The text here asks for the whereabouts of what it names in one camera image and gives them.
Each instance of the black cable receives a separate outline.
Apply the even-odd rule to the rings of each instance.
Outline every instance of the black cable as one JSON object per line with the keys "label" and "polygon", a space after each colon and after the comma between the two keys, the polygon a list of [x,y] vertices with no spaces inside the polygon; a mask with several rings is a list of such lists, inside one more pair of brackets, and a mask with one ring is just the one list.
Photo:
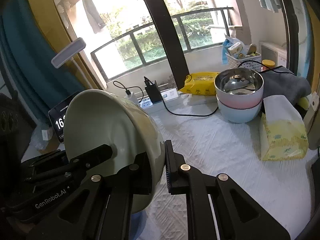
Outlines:
{"label": "black cable", "polygon": [[[117,86],[115,83],[119,83],[120,85],[122,85],[123,86],[123,88],[122,87],[119,87],[119,86]],[[130,88],[140,88],[140,90],[141,90],[141,93],[142,93],[142,98],[141,98],[141,100],[139,101],[139,103],[141,103],[141,101],[142,101],[142,99],[143,99],[143,97],[144,97],[144,95],[143,95],[143,91],[142,91],[142,89],[141,89],[141,87],[138,87],[138,86],[133,86],[133,87],[125,87],[121,82],[119,82],[119,81],[113,81],[113,84],[117,87],[117,88],[122,88],[122,89],[125,89],[125,91],[128,91],[128,89],[130,89]]]}
{"label": "black cable", "polygon": [[[147,77],[144,77],[144,78],[145,78],[145,80],[147,80],[150,84],[153,84],[153,83],[150,81],[150,79],[148,79]],[[163,102],[163,104],[164,104],[165,109],[167,109],[167,111],[168,111],[170,114],[174,114],[174,115],[178,115],[178,116],[208,117],[208,116],[210,116],[210,115],[213,115],[213,114],[218,110],[218,107],[217,107],[212,113],[210,113],[210,114],[205,114],[205,115],[198,115],[198,114],[176,114],[176,113],[171,112],[171,111],[167,108],[167,106],[166,106],[166,104],[165,104],[165,102],[164,102],[164,99],[163,99],[160,91],[159,91],[159,93],[160,93],[160,96],[161,96],[161,99],[162,99],[162,102]]]}
{"label": "black cable", "polygon": [[292,74],[292,75],[295,75],[294,73],[292,73],[292,72],[279,72],[279,71],[275,71],[274,69],[272,69],[271,67],[268,67],[268,66],[266,66],[266,65],[264,65],[263,63],[261,63],[261,62],[258,62],[258,61],[255,61],[255,60],[245,60],[245,61],[243,61],[243,62],[241,62],[240,64],[239,64],[239,66],[238,67],[240,67],[242,64],[244,64],[244,63],[246,63],[246,62],[254,62],[254,63],[259,63],[260,65],[262,65],[262,66],[264,66],[264,67],[266,67],[266,68],[268,68],[269,70],[271,70],[271,71],[273,71],[273,72],[276,72],[276,73],[279,73],[279,74]]}

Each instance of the screw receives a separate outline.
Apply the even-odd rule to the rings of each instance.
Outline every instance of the screw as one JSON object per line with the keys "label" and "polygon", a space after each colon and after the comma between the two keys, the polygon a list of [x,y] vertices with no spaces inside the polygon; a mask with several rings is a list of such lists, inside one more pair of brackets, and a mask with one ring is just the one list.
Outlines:
{"label": "screw", "polygon": [[139,165],[138,164],[131,164],[129,166],[129,169],[132,170],[132,171],[136,171],[137,169],[139,169]]}
{"label": "screw", "polygon": [[222,181],[226,181],[227,179],[229,179],[227,174],[221,173],[218,176],[218,179],[222,180]]}
{"label": "screw", "polygon": [[101,176],[98,175],[98,174],[93,175],[93,176],[91,177],[91,180],[92,180],[93,182],[98,182],[98,181],[101,180]]}
{"label": "screw", "polygon": [[188,170],[190,170],[190,165],[188,165],[188,164],[182,164],[181,166],[180,166],[180,169],[182,169],[183,171],[188,171]]}

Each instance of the light blue bowl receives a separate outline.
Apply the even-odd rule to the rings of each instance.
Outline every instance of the light blue bowl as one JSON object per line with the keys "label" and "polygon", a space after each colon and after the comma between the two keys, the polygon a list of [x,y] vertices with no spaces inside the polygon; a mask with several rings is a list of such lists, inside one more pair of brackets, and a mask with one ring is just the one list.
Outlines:
{"label": "light blue bowl", "polygon": [[260,103],[253,108],[235,109],[225,106],[223,103],[221,103],[218,97],[217,102],[223,118],[235,123],[245,123],[251,121],[258,115],[262,104],[261,100]]}

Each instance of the triangular cutout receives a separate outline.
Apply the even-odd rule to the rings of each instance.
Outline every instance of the triangular cutout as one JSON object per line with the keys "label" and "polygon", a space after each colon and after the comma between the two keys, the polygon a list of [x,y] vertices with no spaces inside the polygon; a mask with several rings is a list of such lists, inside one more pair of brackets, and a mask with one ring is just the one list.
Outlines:
{"label": "triangular cutout", "polygon": [[235,189],[231,189],[230,194],[242,223],[258,217],[259,213]]}
{"label": "triangular cutout", "polygon": [[89,196],[90,191],[84,190],[82,191],[72,203],[70,203],[68,206],[66,206],[61,213],[59,214],[59,217],[63,220],[66,220],[72,224],[76,224],[79,221],[79,217],[81,215],[82,209],[84,207],[84,204]]}

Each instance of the bowl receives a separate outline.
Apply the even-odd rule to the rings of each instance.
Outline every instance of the bowl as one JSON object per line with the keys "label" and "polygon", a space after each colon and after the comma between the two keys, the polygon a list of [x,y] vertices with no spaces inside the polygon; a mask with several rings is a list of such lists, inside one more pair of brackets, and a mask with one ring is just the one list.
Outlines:
{"label": "bowl", "polygon": [[217,103],[224,119],[235,123],[245,123],[254,119],[260,109],[262,100],[254,107],[248,109],[235,109],[224,105],[217,96]]}
{"label": "bowl", "polygon": [[111,146],[111,159],[87,171],[84,181],[94,174],[109,176],[134,162],[146,152],[151,167],[149,195],[134,195],[132,213],[151,202],[164,167],[164,140],[156,123],[142,108],[125,98],[102,90],[85,90],[71,101],[64,122],[64,144],[68,160],[102,144]]}
{"label": "bowl", "polygon": [[215,80],[219,100],[236,109],[253,108],[263,95],[263,77],[251,69],[231,68],[220,72]]}

